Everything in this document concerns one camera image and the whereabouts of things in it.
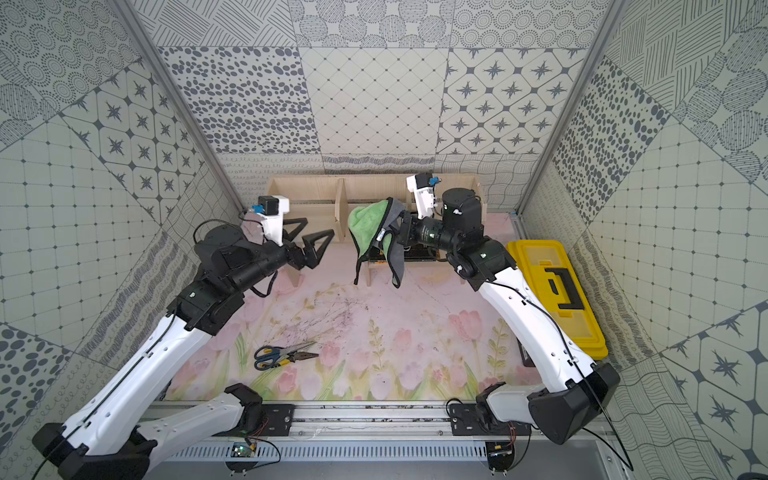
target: red wire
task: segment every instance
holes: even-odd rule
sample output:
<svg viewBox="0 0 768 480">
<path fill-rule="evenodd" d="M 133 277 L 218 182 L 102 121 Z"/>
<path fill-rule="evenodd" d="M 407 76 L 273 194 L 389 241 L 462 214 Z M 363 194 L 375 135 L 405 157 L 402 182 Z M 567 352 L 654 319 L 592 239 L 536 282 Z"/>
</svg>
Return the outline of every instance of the red wire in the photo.
<svg viewBox="0 0 768 480">
<path fill-rule="evenodd" d="M 510 446 L 513 443 L 515 443 L 515 440 L 518 439 L 518 433 L 517 430 L 515 430 L 515 426 L 512 425 L 512 422 L 509 422 L 509 443 L 506 446 Z"/>
</svg>

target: cloth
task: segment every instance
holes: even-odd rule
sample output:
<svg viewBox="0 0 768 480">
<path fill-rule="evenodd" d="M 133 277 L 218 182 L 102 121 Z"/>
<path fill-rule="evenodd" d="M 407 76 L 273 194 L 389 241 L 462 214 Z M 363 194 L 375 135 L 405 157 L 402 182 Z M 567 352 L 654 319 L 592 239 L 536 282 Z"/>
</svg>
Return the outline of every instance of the cloth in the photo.
<svg viewBox="0 0 768 480">
<path fill-rule="evenodd" d="M 360 278 L 362 262 L 369 259 L 371 247 L 377 247 L 384 253 L 392 271 L 392 285 L 400 288 L 406 269 L 405 251 L 402 245 L 394 241 L 394 237 L 400 232 L 405 211 L 402 202 L 390 197 L 368 207 L 357 207 L 349 213 L 347 224 L 357 249 L 355 285 Z"/>
</svg>

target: patterned wall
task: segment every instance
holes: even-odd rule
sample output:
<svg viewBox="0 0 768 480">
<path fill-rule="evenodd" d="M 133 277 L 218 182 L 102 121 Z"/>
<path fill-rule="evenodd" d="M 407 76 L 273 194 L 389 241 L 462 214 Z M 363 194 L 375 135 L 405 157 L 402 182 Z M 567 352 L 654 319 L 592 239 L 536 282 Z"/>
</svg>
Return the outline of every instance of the patterned wall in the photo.
<svg viewBox="0 0 768 480">
<path fill-rule="evenodd" d="M 272 174 L 461 164 L 499 210 L 520 201 L 608 4 L 134 2 L 247 203 Z"/>
<path fill-rule="evenodd" d="M 144 341 L 194 274 L 190 229 L 236 213 L 105 3 L 3 4 L 0 478 Z"/>
<path fill-rule="evenodd" d="M 565 245 L 624 382 L 661 377 L 666 400 L 616 404 L 639 478 L 768 472 L 766 13 L 632 0 L 523 214 Z"/>
</svg>

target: white robotic arm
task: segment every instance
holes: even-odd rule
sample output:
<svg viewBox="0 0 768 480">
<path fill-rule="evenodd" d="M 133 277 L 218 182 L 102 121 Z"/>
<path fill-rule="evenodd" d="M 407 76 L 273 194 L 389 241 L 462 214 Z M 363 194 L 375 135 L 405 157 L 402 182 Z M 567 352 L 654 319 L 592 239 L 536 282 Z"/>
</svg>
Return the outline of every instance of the white robotic arm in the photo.
<svg viewBox="0 0 768 480">
<path fill-rule="evenodd" d="M 419 174 L 408 185 L 429 184 Z M 417 190 L 422 204 L 434 205 L 428 189 Z M 420 243 L 446 252 L 456 273 L 479 292 L 509 325 L 530 354 L 543 386 L 488 387 L 478 397 L 485 424 L 508 421 L 536 424 L 561 444 L 603 411 L 619 383 L 608 363 L 597 366 L 546 312 L 509 252 L 483 234 L 482 204 L 473 190 L 452 188 L 442 195 L 442 219 L 418 215 L 403 218 L 398 242 Z"/>
<path fill-rule="evenodd" d="M 35 433 L 32 443 L 46 461 L 58 466 L 62 478 L 135 480 L 201 439 L 234 428 L 253 432 L 263 421 L 261 397 L 236 384 L 187 411 L 138 423 L 178 369 L 243 305 L 245 290 L 269 295 L 271 281 L 266 294 L 253 285 L 270 275 L 274 281 L 283 265 L 315 268 L 323 257 L 333 230 L 305 235 L 304 247 L 298 247 L 293 238 L 306 226 L 306 219 L 283 222 L 289 206 L 284 197 L 259 200 L 264 242 L 249 242 L 228 223 L 208 232 L 195 243 L 200 258 L 195 280 L 168 306 L 144 345 L 79 412 L 64 424 L 47 423 Z M 299 226 L 287 233 L 285 223 Z M 318 240 L 323 242 L 316 249 Z"/>
<path fill-rule="evenodd" d="M 409 190 L 419 185 L 411 178 Z M 436 181 L 427 187 L 423 181 L 421 188 L 411 190 L 419 213 L 403 219 L 397 241 L 447 251 L 456 273 L 499 311 L 527 349 L 544 383 L 488 387 L 477 397 L 484 422 L 531 423 L 553 442 L 565 442 L 600 412 L 601 402 L 609 400 L 618 384 L 617 373 L 608 364 L 596 367 L 545 312 L 506 249 L 484 237 L 475 192 L 446 191 L 440 221 L 429 216 Z M 260 424 L 261 397 L 241 384 L 187 411 L 138 424 L 176 371 L 243 305 L 244 290 L 264 296 L 253 285 L 285 264 L 314 268 L 333 238 L 333 230 L 306 235 L 304 248 L 299 248 L 292 240 L 306 219 L 290 220 L 300 224 L 291 233 L 283 230 L 289 223 L 283 222 L 288 200 L 260 197 L 258 207 L 264 243 L 248 242 L 228 225 L 208 232 L 195 244 L 201 261 L 195 281 L 169 305 L 147 342 L 79 412 L 64 424 L 45 424 L 35 434 L 35 447 L 58 466 L 62 478 L 136 480 L 201 439 L 234 428 L 252 432 Z M 315 250 L 314 243 L 321 238 L 325 240 Z"/>
</svg>

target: wooden divider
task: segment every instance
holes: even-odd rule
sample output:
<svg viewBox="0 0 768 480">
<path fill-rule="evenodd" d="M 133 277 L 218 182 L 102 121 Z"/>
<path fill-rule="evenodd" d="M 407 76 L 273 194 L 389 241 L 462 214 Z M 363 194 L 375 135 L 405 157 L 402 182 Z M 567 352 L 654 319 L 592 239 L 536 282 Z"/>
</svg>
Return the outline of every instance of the wooden divider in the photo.
<svg viewBox="0 0 768 480">
<path fill-rule="evenodd" d="M 388 197 L 402 201 L 409 210 L 416 210 L 413 194 L 408 191 L 406 178 L 410 174 L 381 175 L 281 175 L 270 179 L 266 188 L 267 195 L 283 195 L 290 199 L 290 212 L 285 218 L 306 217 L 307 225 L 303 233 L 333 229 L 333 240 L 346 241 L 349 237 L 347 221 L 350 207 L 365 207 Z M 485 192 L 480 181 L 471 174 L 440 174 L 440 183 L 435 188 L 435 196 L 442 208 L 440 198 L 449 188 L 469 188 L 480 196 L 482 202 L 482 221 L 485 222 L 487 206 Z M 370 285 L 370 269 L 376 265 L 366 264 L 364 273 L 366 283 Z M 291 283 L 299 285 L 299 271 L 285 268 Z"/>
</svg>

